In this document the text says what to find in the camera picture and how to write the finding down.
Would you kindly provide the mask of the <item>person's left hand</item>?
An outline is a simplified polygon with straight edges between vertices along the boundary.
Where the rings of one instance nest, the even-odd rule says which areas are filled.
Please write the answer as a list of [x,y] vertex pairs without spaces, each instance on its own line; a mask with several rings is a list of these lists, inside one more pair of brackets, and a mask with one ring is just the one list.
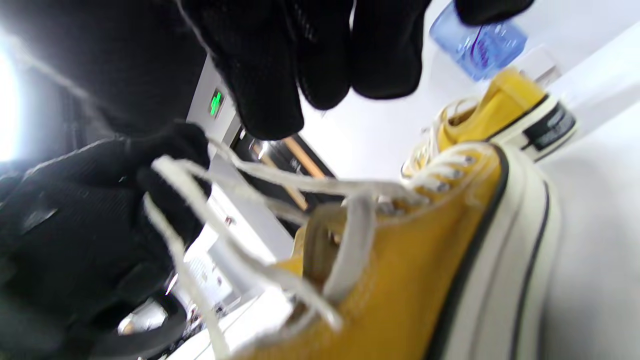
[[208,167],[208,146],[198,125],[174,123],[1,176],[3,360],[84,360],[96,338],[163,291],[174,264],[144,196],[185,248],[204,225],[152,164],[167,155]]

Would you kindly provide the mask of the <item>person's right hand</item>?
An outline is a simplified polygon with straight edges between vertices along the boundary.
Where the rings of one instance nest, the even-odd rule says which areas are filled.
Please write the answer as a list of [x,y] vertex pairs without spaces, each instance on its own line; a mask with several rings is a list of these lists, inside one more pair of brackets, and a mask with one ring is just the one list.
[[254,137],[304,126],[300,96],[418,88],[429,0],[3,0],[1,23],[115,132],[186,116],[209,57]]

